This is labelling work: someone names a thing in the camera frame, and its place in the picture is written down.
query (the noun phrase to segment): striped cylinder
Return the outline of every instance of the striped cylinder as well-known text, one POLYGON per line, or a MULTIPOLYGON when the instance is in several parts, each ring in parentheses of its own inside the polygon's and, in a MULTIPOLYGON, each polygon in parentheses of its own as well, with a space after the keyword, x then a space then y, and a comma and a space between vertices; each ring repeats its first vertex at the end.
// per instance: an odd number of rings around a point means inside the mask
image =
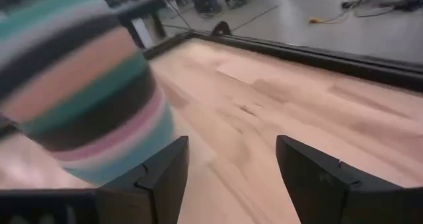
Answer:
POLYGON ((172 116, 103 0, 53 2, 2 25, 0 112, 65 170, 101 185, 169 144, 172 116))

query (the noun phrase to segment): wooden floor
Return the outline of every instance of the wooden floor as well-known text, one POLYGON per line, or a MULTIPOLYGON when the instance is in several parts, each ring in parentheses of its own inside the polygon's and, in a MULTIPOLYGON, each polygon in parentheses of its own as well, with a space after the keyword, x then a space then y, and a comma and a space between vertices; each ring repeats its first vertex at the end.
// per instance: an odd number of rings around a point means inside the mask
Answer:
MULTIPOLYGON (((199 40, 151 65, 176 133, 190 137, 179 223, 299 223, 275 157, 279 134, 423 186, 419 94, 199 40)), ((0 172, 2 188, 88 186, 20 135, 0 145, 0 172)))

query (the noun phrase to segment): black stripe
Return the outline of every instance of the black stripe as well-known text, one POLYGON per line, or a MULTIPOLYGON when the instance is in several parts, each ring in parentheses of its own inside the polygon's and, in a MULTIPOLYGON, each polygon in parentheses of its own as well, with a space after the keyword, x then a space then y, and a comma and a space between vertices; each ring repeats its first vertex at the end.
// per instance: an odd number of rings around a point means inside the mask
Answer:
POLYGON ((53 130, 29 135, 49 151, 72 150, 116 129, 143 108, 156 89, 154 76, 146 69, 124 88, 76 119, 53 130))
POLYGON ((105 15, 63 29, 0 68, 0 102, 35 74, 88 41, 119 26, 105 15))

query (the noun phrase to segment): gray floor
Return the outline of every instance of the gray floor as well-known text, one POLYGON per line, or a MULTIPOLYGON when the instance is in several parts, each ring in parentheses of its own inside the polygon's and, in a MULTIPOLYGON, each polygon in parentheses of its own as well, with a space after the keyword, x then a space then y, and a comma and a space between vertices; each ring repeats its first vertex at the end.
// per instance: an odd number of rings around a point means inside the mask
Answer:
MULTIPOLYGON (((329 19, 340 13, 343 0, 250 0, 245 6, 225 9, 212 19, 203 19, 192 6, 180 9, 192 28, 211 30, 219 21, 229 23, 233 33, 264 40, 311 46, 353 54, 423 63, 423 10, 413 13, 393 12, 371 18, 352 14, 338 24, 310 25, 309 17, 329 19)), ((372 4, 369 0, 362 13, 372 4)), ((186 27, 173 12, 161 12, 168 26, 186 27)), ((167 27, 170 34, 181 29, 167 27)))

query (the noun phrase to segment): teal stripe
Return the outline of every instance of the teal stripe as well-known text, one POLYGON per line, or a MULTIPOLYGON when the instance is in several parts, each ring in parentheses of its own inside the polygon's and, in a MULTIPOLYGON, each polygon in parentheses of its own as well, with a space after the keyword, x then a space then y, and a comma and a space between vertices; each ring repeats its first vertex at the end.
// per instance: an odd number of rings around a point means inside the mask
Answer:
POLYGON ((140 75, 148 64, 142 53, 123 61, 108 74, 95 79, 88 87, 64 100, 54 108, 37 116, 35 119, 20 125, 20 129, 27 134, 36 135, 50 130, 55 126, 71 122, 72 119, 86 112, 107 96, 128 84, 133 78, 140 75))
POLYGON ((173 140, 173 120, 170 108, 166 105, 165 113, 156 128, 142 141, 139 141, 125 157, 95 170, 64 168, 76 177, 91 184, 103 185, 123 175, 126 171, 141 164, 152 155, 166 147, 173 140))
POLYGON ((33 26, 35 22, 45 19, 53 13, 60 13, 88 0, 40 0, 33 5, 12 12, 10 17, 0 22, 0 38, 6 39, 12 33, 33 26))

